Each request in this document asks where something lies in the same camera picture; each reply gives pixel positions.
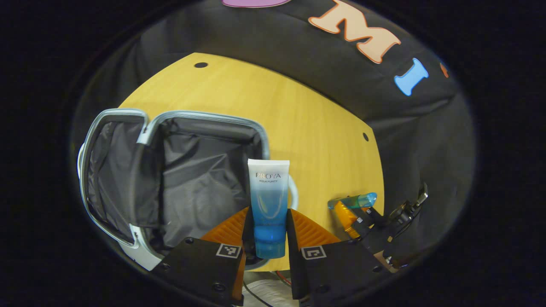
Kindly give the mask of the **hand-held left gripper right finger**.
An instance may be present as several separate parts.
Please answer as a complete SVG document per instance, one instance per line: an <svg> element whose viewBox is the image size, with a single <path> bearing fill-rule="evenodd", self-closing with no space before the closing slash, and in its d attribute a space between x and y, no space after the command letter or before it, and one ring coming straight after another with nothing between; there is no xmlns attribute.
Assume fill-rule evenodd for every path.
<svg viewBox="0 0 546 307"><path fill-rule="evenodd" d="M285 223L297 301L357 301L386 283L386 267L360 241L340 240L292 209Z"/></svg>

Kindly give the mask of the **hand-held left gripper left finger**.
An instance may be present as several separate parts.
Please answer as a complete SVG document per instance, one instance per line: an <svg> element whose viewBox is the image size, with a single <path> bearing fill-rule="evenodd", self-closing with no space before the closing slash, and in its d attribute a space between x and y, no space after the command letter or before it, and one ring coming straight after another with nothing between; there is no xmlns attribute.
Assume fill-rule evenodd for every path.
<svg viewBox="0 0 546 307"><path fill-rule="evenodd" d="M207 307L242 306L243 275L254 248L253 217L244 208L201 238L186 237L152 276Z"/></svg>

